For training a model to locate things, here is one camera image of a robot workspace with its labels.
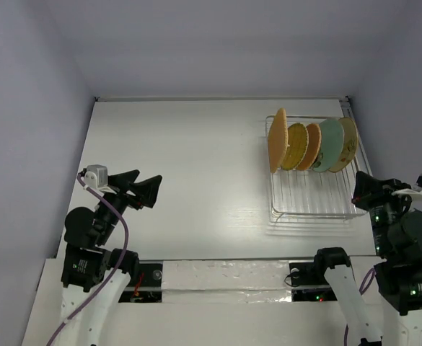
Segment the large oval woven tray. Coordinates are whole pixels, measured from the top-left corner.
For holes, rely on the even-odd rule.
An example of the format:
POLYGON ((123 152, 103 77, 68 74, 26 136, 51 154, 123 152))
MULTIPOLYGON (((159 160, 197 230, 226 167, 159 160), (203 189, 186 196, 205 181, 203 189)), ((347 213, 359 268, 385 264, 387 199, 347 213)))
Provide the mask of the large oval woven tray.
POLYGON ((280 108, 276 112, 268 132, 268 155, 271 174, 274 174, 283 162, 289 146, 288 138, 286 110, 280 108))

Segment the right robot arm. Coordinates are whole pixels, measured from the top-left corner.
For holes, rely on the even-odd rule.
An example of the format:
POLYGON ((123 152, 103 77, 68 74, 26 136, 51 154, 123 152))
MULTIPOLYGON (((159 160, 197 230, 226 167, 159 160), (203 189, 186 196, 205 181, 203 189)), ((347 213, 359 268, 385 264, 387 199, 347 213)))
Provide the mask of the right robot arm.
POLYGON ((352 203, 369 213, 382 260, 374 266, 382 328, 367 313, 345 250, 319 249, 314 257, 313 277, 332 288, 357 345, 422 345, 422 211, 412 208, 414 200, 422 200, 422 175, 409 185, 356 173, 352 203))

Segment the green ceramic flower plate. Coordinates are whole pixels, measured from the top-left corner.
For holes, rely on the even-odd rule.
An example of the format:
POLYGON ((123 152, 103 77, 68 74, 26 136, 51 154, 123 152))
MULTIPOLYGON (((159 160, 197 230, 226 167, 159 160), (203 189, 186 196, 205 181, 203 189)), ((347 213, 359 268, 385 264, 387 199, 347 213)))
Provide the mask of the green ceramic flower plate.
POLYGON ((326 172, 338 160, 343 150, 344 129, 335 119, 324 120, 320 123, 321 144, 315 163, 312 165, 314 172, 326 172))

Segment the small orange woven tray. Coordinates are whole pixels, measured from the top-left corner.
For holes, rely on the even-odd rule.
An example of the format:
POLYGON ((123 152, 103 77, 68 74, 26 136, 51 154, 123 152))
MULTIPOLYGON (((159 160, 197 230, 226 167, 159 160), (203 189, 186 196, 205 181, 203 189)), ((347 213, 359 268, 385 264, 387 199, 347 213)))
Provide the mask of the small orange woven tray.
POLYGON ((322 134, 320 126, 316 123, 311 123, 307 126, 308 146, 304 158, 296 167, 298 171, 308 170, 315 162, 317 155, 320 152, 322 134))

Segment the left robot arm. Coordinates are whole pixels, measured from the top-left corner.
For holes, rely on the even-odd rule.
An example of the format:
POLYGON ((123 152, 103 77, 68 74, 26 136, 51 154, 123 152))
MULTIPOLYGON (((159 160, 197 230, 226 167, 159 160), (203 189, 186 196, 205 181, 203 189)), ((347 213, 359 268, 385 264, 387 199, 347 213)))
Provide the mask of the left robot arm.
POLYGON ((77 174, 98 204, 75 208, 65 218, 60 322, 48 345, 101 345, 119 302, 161 301, 162 262, 141 262, 128 250, 123 213, 153 208, 162 182, 160 175, 139 182, 139 175, 110 175, 98 164, 77 174))

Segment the beige ceramic bird plate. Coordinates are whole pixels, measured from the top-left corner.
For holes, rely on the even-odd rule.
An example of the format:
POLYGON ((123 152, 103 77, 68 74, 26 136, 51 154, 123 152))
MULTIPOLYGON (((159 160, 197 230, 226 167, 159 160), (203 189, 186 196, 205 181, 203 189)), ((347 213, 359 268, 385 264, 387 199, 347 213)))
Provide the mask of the beige ceramic bird plate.
POLYGON ((359 134, 354 120, 343 117, 339 123, 344 129, 343 149, 338 161, 329 168, 329 171, 333 173, 341 171, 353 161, 359 146, 359 134))

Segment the green-rimmed round woven tray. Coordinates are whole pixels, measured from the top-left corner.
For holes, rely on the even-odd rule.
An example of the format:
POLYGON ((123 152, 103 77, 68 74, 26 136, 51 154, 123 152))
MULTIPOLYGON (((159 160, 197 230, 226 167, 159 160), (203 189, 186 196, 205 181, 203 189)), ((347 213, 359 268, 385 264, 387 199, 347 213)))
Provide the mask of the green-rimmed round woven tray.
POLYGON ((307 127, 294 123, 288 127, 288 148, 281 163, 283 170, 289 171, 299 166, 307 151, 309 137, 307 127))

